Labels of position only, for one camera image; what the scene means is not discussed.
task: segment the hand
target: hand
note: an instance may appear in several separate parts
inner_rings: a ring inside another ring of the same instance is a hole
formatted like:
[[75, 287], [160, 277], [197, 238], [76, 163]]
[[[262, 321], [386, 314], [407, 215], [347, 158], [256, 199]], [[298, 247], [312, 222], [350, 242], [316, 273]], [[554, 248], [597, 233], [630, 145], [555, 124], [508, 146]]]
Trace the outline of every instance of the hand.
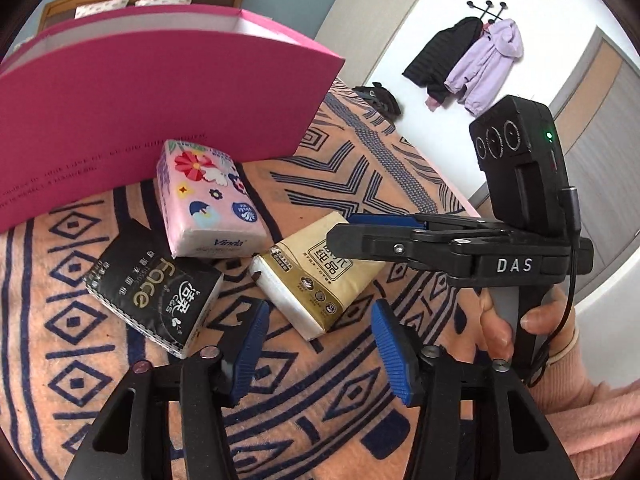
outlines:
[[[556, 329], [564, 314], [566, 307], [566, 296], [557, 285], [554, 286], [551, 293], [551, 303], [543, 304], [529, 310], [522, 319], [520, 325], [527, 332], [534, 335], [548, 335]], [[480, 325], [484, 340], [486, 341], [487, 350], [491, 359], [504, 359], [508, 361], [513, 355], [513, 335], [511, 326], [503, 320], [494, 309], [494, 300], [492, 300], [489, 290], [484, 288], [480, 294], [480, 307], [482, 314], [480, 315]], [[553, 339], [549, 345], [549, 357], [558, 354], [566, 348], [574, 337], [575, 329], [575, 310], [571, 307], [571, 314], [560, 333]]]

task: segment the bracelet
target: bracelet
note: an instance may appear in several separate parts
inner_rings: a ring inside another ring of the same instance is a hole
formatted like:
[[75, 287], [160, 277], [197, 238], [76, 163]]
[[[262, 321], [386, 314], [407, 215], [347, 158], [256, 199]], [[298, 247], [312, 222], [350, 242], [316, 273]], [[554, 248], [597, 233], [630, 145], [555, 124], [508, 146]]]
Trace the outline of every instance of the bracelet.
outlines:
[[565, 355], [567, 355], [575, 346], [575, 344], [578, 342], [578, 334], [580, 333], [580, 331], [578, 330], [578, 327], [575, 326], [574, 327], [574, 336], [571, 338], [571, 341], [569, 341], [569, 344], [567, 346], [565, 346], [561, 351], [559, 351], [557, 354], [551, 356], [548, 361], [546, 362], [547, 365], [552, 365], [553, 363], [557, 363], [560, 359], [562, 359]]

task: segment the black bag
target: black bag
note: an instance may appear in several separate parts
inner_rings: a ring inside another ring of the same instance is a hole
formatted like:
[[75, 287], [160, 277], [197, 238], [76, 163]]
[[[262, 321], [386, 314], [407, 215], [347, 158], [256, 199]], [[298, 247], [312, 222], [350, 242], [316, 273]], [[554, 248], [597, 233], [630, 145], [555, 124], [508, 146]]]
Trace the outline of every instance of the black bag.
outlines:
[[353, 88], [358, 97], [364, 99], [371, 107], [391, 124], [400, 117], [401, 111], [394, 95], [380, 83], [373, 86], [356, 86]]

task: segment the pink sweater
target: pink sweater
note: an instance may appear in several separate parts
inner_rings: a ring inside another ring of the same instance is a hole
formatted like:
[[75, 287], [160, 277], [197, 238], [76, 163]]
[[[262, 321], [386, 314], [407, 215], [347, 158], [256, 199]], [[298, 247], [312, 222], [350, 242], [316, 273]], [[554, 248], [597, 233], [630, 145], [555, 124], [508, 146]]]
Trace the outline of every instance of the pink sweater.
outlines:
[[613, 475], [640, 433], [640, 380], [613, 390], [591, 383], [576, 345], [531, 389], [580, 480]]

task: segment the black tissue pack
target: black tissue pack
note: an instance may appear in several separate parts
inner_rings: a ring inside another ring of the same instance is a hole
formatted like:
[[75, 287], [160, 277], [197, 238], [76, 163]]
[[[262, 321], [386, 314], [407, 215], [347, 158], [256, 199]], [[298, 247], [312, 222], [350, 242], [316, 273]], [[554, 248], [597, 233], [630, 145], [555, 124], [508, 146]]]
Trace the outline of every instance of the black tissue pack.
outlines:
[[84, 277], [86, 288], [116, 316], [185, 359], [223, 274], [195, 258], [172, 258], [166, 241], [130, 221]]

